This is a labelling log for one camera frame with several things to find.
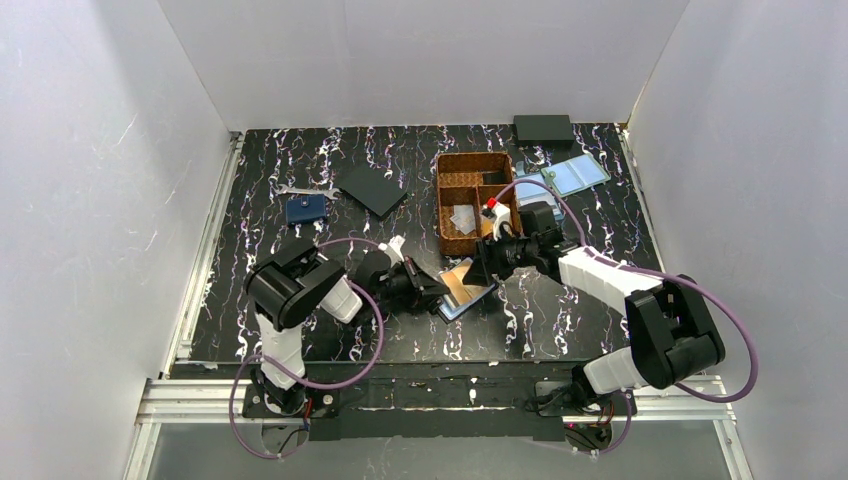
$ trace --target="blue wallet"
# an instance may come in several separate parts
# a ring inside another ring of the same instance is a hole
[[[311,223],[327,218],[327,197],[301,195],[286,201],[286,223]]]

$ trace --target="black marble table surface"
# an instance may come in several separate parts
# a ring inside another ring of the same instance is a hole
[[[350,127],[251,130],[246,133],[226,217],[206,284],[190,360],[237,362],[259,351],[259,328],[246,313],[242,283],[249,267],[270,255],[286,237],[316,242],[356,236],[388,241],[405,234],[404,253],[431,274],[459,259],[438,251],[434,172],[442,152],[507,151],[529,170],[590,153],[611,180],[566,198],[588,241],[616,260],[658,268],[652,239],[624,159],[615,125],[578,124],[568,149],[515,145],[510,125]],[[330,188],[367,163],[409,192],[380,221],[355,200],[331,202],[325,222],[288,227],[277,185]],[[566,233],[575,236],[573,226]],[[334,245],[329,257],[348,268],[365,250]],[[383,361],[581,360],[627,343],[622,317],[574,288],[563,288],[534,270],[517,270],[496,293],[454,323],[428,314],[386,319]],[[356,328],[317,312],[304,328],[306,360],[365,360],[372,355],[376,324]]]

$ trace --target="wrench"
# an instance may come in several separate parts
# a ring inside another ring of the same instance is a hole
[[[277,195],[285,194],[285,193],[296,193],[302,195],[324,195],[329,200],[338,200],[338,194],[341,190],[338,188],[331,188],[329,190],[314,190],[310,188],[295,188],[289,187],[288,185],[280,185],[277,187]]]

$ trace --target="white wall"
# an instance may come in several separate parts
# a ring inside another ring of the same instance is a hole
[[[160,0],[231,130],[626,121],[688,0]]]
[[[631,123],[666,266],[757,340],[734,405],[757,478],[848,477],[846,112],[845,2],[722,0],[688,6]],[[724,332],[735,389],[748,364]]]
[[[155,0],[0,4],[0,478],[120,478],[228,134]]]

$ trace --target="brown basket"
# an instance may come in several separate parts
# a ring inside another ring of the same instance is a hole
[[[439,251],[442,255],[474,254],[475,241],[483,236],[480,208],[506,186],[483,185],[483,174],[492,172],[504,172],[507,184],[512,182],[512,159],[508,153],[442,153],[436,159]],[[510,208],[513,228],[521,232],[521,220],[513,192],[504,195],[501,202]],[[454,205],[474,207],[476,228],[468,235],[463,235],[450,221]]]

